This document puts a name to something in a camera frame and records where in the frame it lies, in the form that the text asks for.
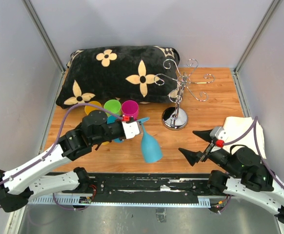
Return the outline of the chrome wine glass rack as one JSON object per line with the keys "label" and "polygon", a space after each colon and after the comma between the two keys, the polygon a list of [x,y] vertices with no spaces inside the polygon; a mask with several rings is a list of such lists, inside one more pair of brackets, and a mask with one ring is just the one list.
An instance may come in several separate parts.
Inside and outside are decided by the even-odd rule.
{"label": "chrome wine glass rack", "polygon": [[155,78],[159,79],[159,81],[155,81],[155,84],[158,86],[163,86],[165,84],[165,80],[160,78],[160,76],[164,76],[170,80],[173,80],[177,84],[177,88],[168,94],[169,100],[175,104],[175,107],[168,107],[167,109],[164,110],[162,114],[162,123],[164,127],[166,127],[169,130],[173,130],[173,131],[183,129],[188,123],[188,115],[185,112],[185,110],[183,110],[180,107],[181,101],[183,100],[183,95],[184,95],[185,90],[188,90],[191,96],[197,101],[205,102],[208,100],[208,94],[204,91],[201,91],[200,96],[196,97],[190,91],[189,85],[190,84],[210,84],[215,81],[215,76],[213,74],[205,74],[203,76],[203,78],[207,79],[208,81],[194,82],[190,80],[190,76],[192,75],[192,73],[190,73],[189,75],[186,72],[181,73],[179,69],[177,69],[177,73],[179,74],[177,78],[172,78],[162,73],[155,75]]}

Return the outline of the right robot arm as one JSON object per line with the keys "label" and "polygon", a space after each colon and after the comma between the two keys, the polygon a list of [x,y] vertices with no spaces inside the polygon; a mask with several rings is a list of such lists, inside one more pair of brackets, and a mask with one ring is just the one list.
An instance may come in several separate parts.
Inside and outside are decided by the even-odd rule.
{"label": "right robot arm", "polygon": [[233,195],[258,205],[284,224],[284,188],[276,181],[264,165],[261,157],[246,145],[235,145],[225,150],[223,143],[227,133],[223,127],[217,126],[212,130],[193,131],[193,134],[209,142],[201,152],[179,148],[191,166],[210,159],[224,169],[224,172],[213,170],[207,181],[207,190],[212,195],[224,193]]}

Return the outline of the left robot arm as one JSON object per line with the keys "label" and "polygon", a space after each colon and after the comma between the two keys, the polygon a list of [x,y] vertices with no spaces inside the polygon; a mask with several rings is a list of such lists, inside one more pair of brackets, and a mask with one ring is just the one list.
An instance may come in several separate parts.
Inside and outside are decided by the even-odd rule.
{"label": "left robot arm", "polygon": [[92,152],[94,146],[99,148],[102,143],[117,138],[128,139],[139,132],[136,123],[128,123],[122,117],[108,123],[105,112],[92,111],[74,129],[59,135],[42,154],[10,171],[0,170],[0,209],[9,213],[42,195],[61,191],[85,193],[94,189],[83,167],[58,176],[48,173]]}

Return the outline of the blue plastic goblet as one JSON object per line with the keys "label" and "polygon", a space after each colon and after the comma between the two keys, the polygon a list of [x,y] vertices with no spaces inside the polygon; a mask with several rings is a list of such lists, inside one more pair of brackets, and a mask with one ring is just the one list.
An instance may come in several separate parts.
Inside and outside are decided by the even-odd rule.
{"label": "blue plastic goblet", "polygon": [[147,122],[149,119],[149,117],[144,117],[137,120],[143,131],[143,136],[141,140],[141,152],[146,163],[155,163],[162,159],[163,154],[157,140],[153,136],[151,136],[145,129],[144,123]]}
{"label": "blue plastic goblet", "polygon": [[[116,120],[117,120],[116,117],[114,117],[114,116],[109,116],[109,117],[107,118],[107,124],[114,123]],[[114,139],[113,141],[114,141],[115,143],[123,143],[123,142],[124,142],[124,140],[119,139],[119,138]]]}

